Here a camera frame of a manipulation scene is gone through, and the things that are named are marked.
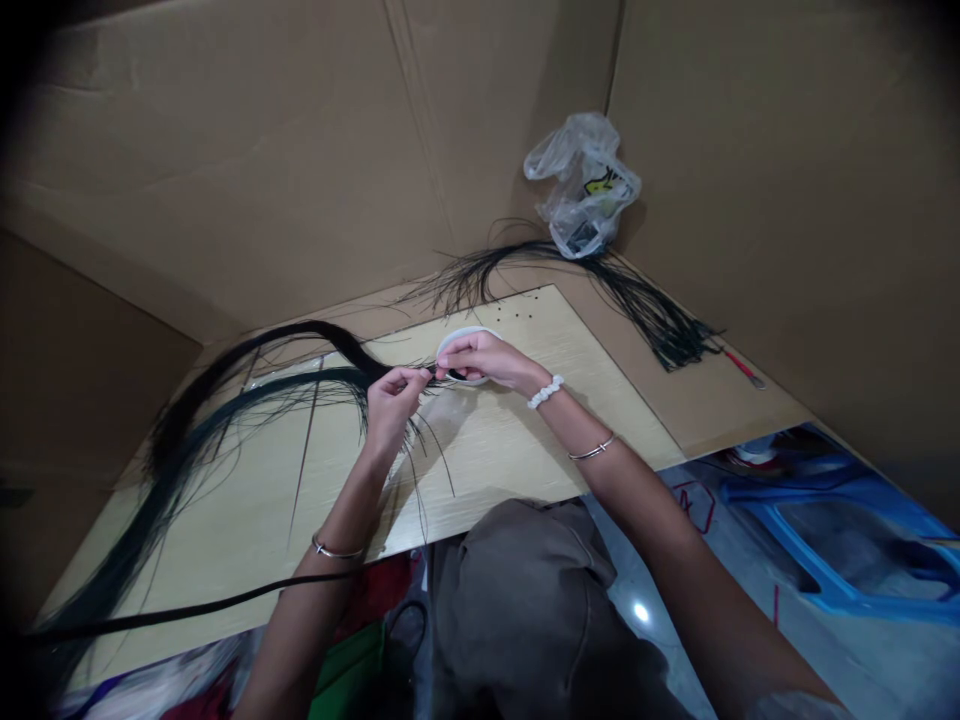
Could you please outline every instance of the small white bowl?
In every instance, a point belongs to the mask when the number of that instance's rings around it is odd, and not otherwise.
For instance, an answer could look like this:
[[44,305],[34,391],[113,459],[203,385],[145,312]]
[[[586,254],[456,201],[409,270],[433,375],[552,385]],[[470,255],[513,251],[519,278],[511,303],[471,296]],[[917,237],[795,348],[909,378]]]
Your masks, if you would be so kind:
[[[472,325],[468,328],[460,328],[459,330],[454,330],[452,333],[450,333],[443,339],[443,342],[440,343],[440,347],[437,348],[437,357],[439,358],[440,353],[443,352],[444,348],[447,347],[447,345],[452,343],[457,338],[461,338],[464,335],[469,335],[471,333],[480,332],[481,330],[486,330],[488,333],[490,333],[494,337],[499,338],[500,340],[503,340],[503,337],[496,330],[485,328],[482,325]],[[455,383],[459,383],[461,385],[470,385],[470,386],[483,385],[487,380],[490,379],[487,376],[483,376],[479,380],[457,380],[457,378],[453,377],[450,374],[448,374],[447,377],[453,380],[453,382]]]

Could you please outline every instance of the blue plastic stool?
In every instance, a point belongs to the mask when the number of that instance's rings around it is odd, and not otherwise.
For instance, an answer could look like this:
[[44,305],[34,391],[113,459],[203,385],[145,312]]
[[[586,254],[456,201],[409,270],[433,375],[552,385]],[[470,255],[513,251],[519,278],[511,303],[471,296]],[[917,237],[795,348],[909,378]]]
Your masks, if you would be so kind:
[[729,505],[749,510],[817,581],[820,592],[802,592],[805,598],[826,612],[840,615],[960,626],[960,553],[957,550],[912,541],[895,543],[896,555],[913,577],[936,580],[948,586],[947,592],[940,598],[929,600],[870,595],[844,580],[800,537],[780,514],[777,506],[848,502],[897,523],[919,537],[957,538],[956,534],[882,477],[858,464],[788,482],[804,487],[800,489],[789,485],[725,480],[720,488],[720,497]]

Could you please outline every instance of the white beaded bracelet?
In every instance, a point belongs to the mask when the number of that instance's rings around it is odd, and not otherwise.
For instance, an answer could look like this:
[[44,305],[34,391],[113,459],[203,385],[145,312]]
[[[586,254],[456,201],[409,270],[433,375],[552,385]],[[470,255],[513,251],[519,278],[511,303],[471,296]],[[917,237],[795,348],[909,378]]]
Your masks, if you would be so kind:
[[544,400],[553,395],[557,390],[560,389],[560,386],[563,385],[563,378],[559,375],[553,376],[553,382],[543,388],[540,392],[530,398],[530,402],[527,403],[527,407],[531,410],[536,410],[537,406],[540,405]]

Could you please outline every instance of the cardboard wall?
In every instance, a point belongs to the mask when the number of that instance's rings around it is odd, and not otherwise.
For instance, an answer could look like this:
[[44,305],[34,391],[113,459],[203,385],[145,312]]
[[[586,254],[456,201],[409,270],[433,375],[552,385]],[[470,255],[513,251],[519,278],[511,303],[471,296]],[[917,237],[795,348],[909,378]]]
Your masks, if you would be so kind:
[[200,346],[6,233],[0,338],[0,550],[26,619]]
[[909,4],[629,2],[627,256],[960,525],[954,58]]
[[497,218],[535,218],[523,156],[603,108],[620,9],[132,5],[57,34],[0,221],[202,342],[422,276]]

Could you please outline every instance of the bracelet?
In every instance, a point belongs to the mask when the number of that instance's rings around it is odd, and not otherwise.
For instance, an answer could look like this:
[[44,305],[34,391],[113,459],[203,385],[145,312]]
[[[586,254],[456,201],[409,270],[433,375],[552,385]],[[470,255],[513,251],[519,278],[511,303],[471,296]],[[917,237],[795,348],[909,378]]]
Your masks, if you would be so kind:
[[317,555],[326,555],[327,557],[332,557],[334,560],[353,560],[354,558],[358,558],[361,555],[363,555],[363,552],[364,552],[363,549],[357,550],[355,553],[341,554],[341,553],[330,552],[323,546],[322,542],[319,542],[317,540],[317,534],[319,532],[320,531],[317,530],[317,532],[315,532],[313,536],[310,538],[310,540],[313,542],[313,549],[317,551]]
[[610,436],[609,440],[607,440],[605,443],[600,443],[590,452],[584,453],[583,455],[571,455],[570,453],[567,453],[567,457],[570,458],[571,460],[589,460],[595,455],[599,455],[602,452],[606,452],[607,448],[610,447],[613,444],[613,441],[616,439],[617,439],[617,434],[614,433],[613,435]]
[[557,390],[560,389],[560,386],[563,385],[563,378],[559,375],[553,376],[553,382],[547,385],[545,388],[540,390],[536,395],[530,398],[530,402],[527,403],[527,407],[531,410],[536,410],[537,407],[546,400],[548,397],[553,395]]

